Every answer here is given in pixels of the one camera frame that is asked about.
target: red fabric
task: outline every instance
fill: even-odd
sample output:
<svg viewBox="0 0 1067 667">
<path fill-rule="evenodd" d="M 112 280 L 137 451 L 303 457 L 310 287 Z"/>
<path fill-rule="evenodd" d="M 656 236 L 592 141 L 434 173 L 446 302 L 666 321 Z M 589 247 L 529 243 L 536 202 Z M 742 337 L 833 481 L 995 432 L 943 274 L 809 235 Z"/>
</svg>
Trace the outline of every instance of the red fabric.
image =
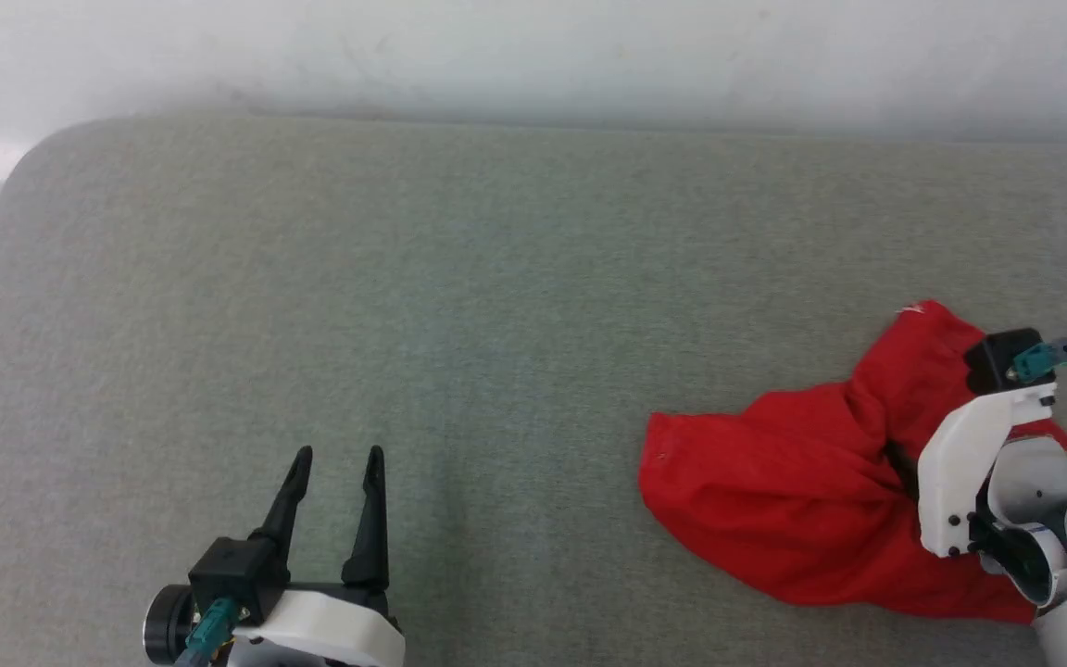
<svg viewBox="0 0 1067 667">
<path fill-rule="evenodd" d="M 933 617 L 1032 621 L 1010 579 L 977 554 L 920 544 L 917 504 L 883 455 L 911 459 L 973 398 L 961 354 L 983 333 L 936 301 L 903 309 L 846 383 L 774 392 L 744 414 L 653 414 L 644 504 L 700 557 L 792 604 L 867 602 Z M 1017 435 L 1047 433 L 1050 420 Z"/>
</svg>

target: white wall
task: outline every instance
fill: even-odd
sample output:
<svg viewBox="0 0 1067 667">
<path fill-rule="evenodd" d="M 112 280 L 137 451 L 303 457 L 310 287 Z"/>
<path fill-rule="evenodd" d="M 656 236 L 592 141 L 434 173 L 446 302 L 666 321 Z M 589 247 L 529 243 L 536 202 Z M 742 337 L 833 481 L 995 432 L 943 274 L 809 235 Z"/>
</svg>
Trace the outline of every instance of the white wall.
<svg viewBox="0 0 1067 667">
<path fill-rule="evenodd" d="M 182 109 L 1067 141 L 1067 1 L 0 0 L 0 181 Z"/>
</svg>

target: red cloth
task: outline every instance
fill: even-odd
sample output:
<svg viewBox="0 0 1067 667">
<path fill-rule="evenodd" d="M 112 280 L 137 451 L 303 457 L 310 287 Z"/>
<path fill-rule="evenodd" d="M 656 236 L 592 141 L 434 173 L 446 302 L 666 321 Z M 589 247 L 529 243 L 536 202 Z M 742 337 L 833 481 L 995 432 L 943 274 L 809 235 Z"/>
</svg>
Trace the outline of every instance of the red cloth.
<svg viewBox="0 0 1067 667">
<path fill-rule="evenodd" d="M 846 383 L 768 393 L 740 415 L 653 414 L 644 504 L 686 547 L 783 602 L 1029 623 L 1032 604 L 977 554 L 924 550 L 917 504 L 883 455 L 893 440 L 918 459 L 941 418 L 973 398 L 961 354 L 982 338 L 924 301 Z M 1067 448 L 1050 420 L 1016 431 L 1035 433 Z"/>
</svg>

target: red garment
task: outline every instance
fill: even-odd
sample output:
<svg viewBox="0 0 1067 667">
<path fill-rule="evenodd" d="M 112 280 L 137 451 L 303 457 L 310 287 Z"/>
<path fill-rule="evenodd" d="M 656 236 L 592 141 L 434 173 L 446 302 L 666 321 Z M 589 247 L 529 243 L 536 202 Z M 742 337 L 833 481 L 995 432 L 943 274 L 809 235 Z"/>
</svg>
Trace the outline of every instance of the red garment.
<svg viewBox="0 0 1067 667">
<path fill-rule="evenodd" d="M 1029 623 L 1033 605 L 977 554 L 924 550 L 917 504 L 883 455 L 893 440 L 918 459 L 944 415 L 973 398 L 961 354 L 982 338 L 924 301 L 846 383 L 768 393 L 740 415 L 653 414 L 644 504 L 686 547 L 783 602 Z M 1035 433 L 1067 448 L 1050 420 L 1015 432 Z"/>
</svg>

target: robotic arm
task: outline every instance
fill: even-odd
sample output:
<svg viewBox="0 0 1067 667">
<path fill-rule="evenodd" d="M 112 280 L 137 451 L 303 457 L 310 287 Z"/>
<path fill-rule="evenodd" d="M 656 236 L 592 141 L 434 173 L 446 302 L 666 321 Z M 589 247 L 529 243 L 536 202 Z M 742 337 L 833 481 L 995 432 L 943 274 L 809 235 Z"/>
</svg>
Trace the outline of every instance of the robotic arm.
<svg viewBox="0 0 1067 667">
<path fill-rule="evenodd" d="M 262 526 L 244 540 L 219 537 L 145 617 L 155 664 L 177 667 L 402 667 L 405 640 L 389 616 L 385 456 L 368 452 L 365 506 L 341 583 L 291 582 L 287 556 L 296 510 L 307 494 L 313 449 L 299 450 Z"/>
<path fill-rule="evenodd" d="M 982 554 L 1038 608 L 1033 626 L 1051 667 L 1067 667 L 1067 452 L 1050 436 L 1010 439 L 1051 415 L 1055 376 L 1034 330 L 987 336 L 966 354 L 978 394 L 950 413 L 918 461 L 924 549 Z"/>
</svg>

